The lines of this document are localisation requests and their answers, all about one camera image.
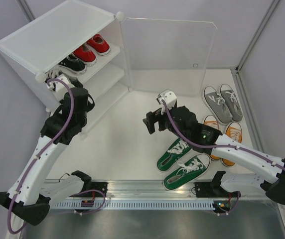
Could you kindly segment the black sneaker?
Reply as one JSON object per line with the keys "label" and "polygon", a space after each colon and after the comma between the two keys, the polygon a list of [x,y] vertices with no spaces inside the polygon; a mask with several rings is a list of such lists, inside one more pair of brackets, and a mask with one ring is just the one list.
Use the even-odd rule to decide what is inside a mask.
{"label": "black sneaker", "polygon": [[[46,80],[45,83],[47,84],[48,80],[50,79],[60,79],[64,81],[66,84],[71,85],[72,87],[76,88],[83,88],[83,84],[78,80],[77,77],[70,76],[67,73],[62,72],[59,69],[53,69],[46,73]],[[56,92],[61,86],[58,86],[58,83],[52,81],[47,85],[51,91]]]}
{"label": "black sneaker", "polygon": [[75,55],[69,54],[58,63],[59,67],[69,70],[76,75],[82,75],[86,72],[86,65]]}

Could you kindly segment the red sneaker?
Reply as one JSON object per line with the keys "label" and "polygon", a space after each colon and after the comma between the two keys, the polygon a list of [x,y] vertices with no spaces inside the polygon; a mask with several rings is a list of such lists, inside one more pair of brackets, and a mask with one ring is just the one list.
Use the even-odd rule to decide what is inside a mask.
{"label": "red sneaker", "polygon": [[87,44],[78,47],[73,54],[87,66],[93,66],[97,62],[96,55]]}
{"label": "red sneaker", "polygon": [[111,52],[109,44],[100,35],[96,34],[92,38],[86,41],[100,56],[106,56]]}

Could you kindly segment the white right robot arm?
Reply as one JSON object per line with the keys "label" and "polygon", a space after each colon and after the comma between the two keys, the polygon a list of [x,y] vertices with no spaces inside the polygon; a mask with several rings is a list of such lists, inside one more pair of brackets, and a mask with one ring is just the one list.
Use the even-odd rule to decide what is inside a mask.
{"label": "white right robot arm", "polygon": [[168,130],[200,153],[228,159],[253,172],[251,176],[237,174],[245,186],[257,187],[272,201],[285,205],[285,158],[267,155],[236,142],[220,130],[199,123],[187,107],[173,107],[162,112],[148,112],[142,120],[149,134]]}

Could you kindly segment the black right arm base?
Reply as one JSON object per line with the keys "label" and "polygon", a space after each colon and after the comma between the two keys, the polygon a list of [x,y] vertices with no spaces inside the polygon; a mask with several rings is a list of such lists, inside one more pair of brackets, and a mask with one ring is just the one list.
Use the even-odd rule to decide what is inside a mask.
{"label": "black right arm base", "polygon": [[209,181],[194,183],[195,195],[197,198],[237,198],[238,192],[227,192],[220,186],[212,187]]}

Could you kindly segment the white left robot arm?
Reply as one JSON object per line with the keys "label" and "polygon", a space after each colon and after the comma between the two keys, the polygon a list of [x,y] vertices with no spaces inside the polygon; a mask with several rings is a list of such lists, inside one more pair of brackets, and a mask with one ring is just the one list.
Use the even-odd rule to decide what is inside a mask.
{"label": "white left robot arm", "polygon": [[72,88],[60,103],[45,121],[35,151],[18,180],[0,192],[0,205],[33,226],[40,224],[57,203],[76,194],[87,197],[92,191],[91,177],[79,170],[54,186],[44,185],[54,163],[81,132],[87,112],[95,106],[84,88]]}

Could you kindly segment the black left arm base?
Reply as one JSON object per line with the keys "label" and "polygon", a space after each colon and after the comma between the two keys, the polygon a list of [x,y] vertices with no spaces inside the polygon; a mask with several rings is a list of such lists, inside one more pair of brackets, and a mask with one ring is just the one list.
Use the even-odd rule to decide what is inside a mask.
{"label": "black left arm base", "polygon": [[106,181],[92,181],[90,184],[87,184],[83,187],[81,197],[91,197],[91,198],[102,198],[105,197],[108,191],[108,182]]}

